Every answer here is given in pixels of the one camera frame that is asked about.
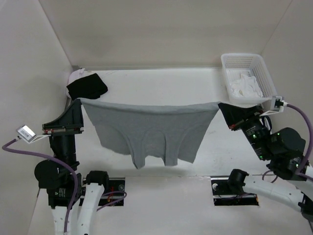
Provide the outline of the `grey tank top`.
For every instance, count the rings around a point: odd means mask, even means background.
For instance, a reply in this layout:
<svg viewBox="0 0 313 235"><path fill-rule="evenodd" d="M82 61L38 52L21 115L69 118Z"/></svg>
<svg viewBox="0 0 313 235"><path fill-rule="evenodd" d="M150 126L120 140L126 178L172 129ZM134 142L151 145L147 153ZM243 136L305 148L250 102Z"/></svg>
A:
<svg viewBox="0 0 313 235"><path fill-rule="evenodd" d="M80 99L100 144L130 155L137 169L147 156L176 166L193 163L204 135L219 110L217 102L186 106L149 106Z"/></svg>

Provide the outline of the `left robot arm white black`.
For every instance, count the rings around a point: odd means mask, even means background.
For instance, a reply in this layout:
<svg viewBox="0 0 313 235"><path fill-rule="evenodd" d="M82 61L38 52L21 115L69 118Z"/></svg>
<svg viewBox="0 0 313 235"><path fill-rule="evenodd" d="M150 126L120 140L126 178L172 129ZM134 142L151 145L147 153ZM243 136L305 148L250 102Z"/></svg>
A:
<svg viewBox="0 0 313 235"><path fill-rule="evenodd" d="M85 179L76 173L75 135L84 128L81 105L77 99L58 118L43 124L54 156L45 157L34 170L39 188L48 194L57 235L90 235L101 196L110 189L105 171L90 171Z"/></svg>

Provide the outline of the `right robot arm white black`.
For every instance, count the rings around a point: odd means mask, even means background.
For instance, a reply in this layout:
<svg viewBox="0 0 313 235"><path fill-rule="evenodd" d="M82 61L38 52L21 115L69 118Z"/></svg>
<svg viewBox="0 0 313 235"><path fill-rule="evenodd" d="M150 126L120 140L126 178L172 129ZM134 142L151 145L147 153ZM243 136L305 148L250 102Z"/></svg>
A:
<svg viewBox="0 0 313 235"><path fill-rule="evenodd" d="M218 107L228 128L243 132L258 159L268 162L268 170L295 187L294 190L287 190L258 180L243 170L233 169L227 180L228 190L235 195L252 193L264 196L300 212L312 222L313 168L309 155L313 144L310 143L305 150L306 141L290 127L273 133L269 113L260 105L242 108L220 103Z"/></svg>

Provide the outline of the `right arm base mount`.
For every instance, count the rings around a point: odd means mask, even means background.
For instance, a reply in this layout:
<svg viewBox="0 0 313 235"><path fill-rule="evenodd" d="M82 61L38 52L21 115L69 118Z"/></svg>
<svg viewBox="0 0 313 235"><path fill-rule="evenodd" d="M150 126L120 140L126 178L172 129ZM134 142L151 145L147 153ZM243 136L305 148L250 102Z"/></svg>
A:
<svg viewBox="0 0 313 235"><path fill-rule="evenodd" d="M228 176L211 177L210 180L215 206L259 206L256 194L234 193L227 183Z"/></svg>

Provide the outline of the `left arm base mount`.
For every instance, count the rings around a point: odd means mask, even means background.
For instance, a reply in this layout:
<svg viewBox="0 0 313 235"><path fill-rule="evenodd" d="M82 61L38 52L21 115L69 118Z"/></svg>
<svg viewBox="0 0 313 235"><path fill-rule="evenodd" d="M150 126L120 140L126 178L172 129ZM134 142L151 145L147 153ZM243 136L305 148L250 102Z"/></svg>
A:
<svg viewBox="0 0 313 235"><path fill-rule="evenodd" d="M109 178L109 186L100 198L98 207L124 206L125 178Z"/></svg>

